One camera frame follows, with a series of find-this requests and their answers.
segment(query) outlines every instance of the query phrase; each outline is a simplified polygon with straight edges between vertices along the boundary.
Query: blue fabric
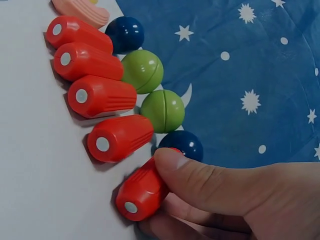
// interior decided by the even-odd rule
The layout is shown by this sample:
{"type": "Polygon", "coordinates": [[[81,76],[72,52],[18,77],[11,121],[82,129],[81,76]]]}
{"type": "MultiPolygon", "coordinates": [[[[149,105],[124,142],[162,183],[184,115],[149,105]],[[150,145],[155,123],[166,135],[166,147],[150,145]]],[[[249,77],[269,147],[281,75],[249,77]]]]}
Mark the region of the blue fabric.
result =
{"type": "Polygon", "coordinates": [[[182,96],[191,84],[183,127],[201,140],[203,162],[319,161],[320,117],[307,116],[320,116],[320,1],[117,3],[142,23],[142,47],[164,66],[163,88],[182,96]],[[189,26],[189,40],[180,41],[179,26],[189,26]]]}

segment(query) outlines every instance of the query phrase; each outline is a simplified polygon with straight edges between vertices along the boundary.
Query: toy ball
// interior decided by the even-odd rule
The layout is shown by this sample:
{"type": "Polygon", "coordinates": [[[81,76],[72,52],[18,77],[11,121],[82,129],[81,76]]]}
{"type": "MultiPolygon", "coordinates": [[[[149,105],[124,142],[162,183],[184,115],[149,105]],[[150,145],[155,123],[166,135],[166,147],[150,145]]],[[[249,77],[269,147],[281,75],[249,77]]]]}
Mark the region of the toy ball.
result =
{"type": "Polygon", "coordinates": [[[120,16],[110,22],[105,34],[112,40],[114,54],[128,54],[137,50],[145,40],[141,23],[130,16],[120,16]]]}
{"type": "Polygon", "coordinates": [[[152,92],[164,77],[164,67],[160,59],[147,50],[130,52],[122,59],[122,65],[122,81],[133,85],[138,94],[152,92]]]}
{"type": "Polygon", "coordinates": [[[148,118],[154,132],[169,133],[184,121],[185,106],[181,98],[170,90],[156,90],[142,102],[140,114],[148,118]]]}
{"type": "Polygon", "coordinates": [[[169,132],[159,143],[158,148],[175,148],[189,159],[201,162],[204,148],[196,135],[189,131],[177,130],[169,132]]]}

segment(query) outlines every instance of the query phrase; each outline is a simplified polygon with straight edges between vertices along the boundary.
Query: hand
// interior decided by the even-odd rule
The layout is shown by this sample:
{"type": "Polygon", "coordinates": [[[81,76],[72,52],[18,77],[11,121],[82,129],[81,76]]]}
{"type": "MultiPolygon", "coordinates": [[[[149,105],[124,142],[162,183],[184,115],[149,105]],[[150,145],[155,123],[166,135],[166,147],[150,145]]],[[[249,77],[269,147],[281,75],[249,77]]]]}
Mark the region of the hand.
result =
{"type": "Polygon", "coordinates": [[[154,154],[173,193],[139,223],[160,240],[320,240],[320,163],[229,169],[154,154]]]}

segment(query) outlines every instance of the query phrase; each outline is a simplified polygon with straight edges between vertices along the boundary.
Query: green toy fruit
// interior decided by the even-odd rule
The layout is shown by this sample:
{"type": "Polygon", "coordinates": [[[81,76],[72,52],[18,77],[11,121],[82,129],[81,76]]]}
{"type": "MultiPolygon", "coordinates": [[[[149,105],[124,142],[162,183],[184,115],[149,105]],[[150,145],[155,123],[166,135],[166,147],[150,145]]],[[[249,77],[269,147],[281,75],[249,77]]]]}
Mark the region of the green toy fruit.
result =
{"type": "Polygon", "coordinates": [[[155,90],[164,78],[164,66],[160,59],[150,51],[135,50],[122,60],[124,74],[122,81],[134,86],[138,94],[155,90]]]}
{"type": "Polygon", "coordinates": [[[151,121],[155,133],[165,134],[183,123],[185,106],[173,91],[156,90],[144,99],[140,113],[151,121]]]}

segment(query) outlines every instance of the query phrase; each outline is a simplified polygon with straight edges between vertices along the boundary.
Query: blue sphere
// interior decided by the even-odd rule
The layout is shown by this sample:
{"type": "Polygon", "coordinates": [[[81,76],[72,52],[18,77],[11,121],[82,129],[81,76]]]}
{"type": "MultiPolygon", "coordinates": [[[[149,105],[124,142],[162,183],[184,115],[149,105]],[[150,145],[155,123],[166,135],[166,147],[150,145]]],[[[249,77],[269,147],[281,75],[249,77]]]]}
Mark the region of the blue sphere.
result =
{"type": "Polygon", "coordinates": [[[158,148],[176,148],[189,159],[201,162],[204,148],[199,139],[191,132],[176,130],[169,132],[159,143],[158,148]]]}
{"type": "Polygon", "coordinates": [[[141,23],[130,16],[120,16],[110,22],[105,30],[113,44],[114,54],[128,54],[142,46],[145,31],[141,23]]]}

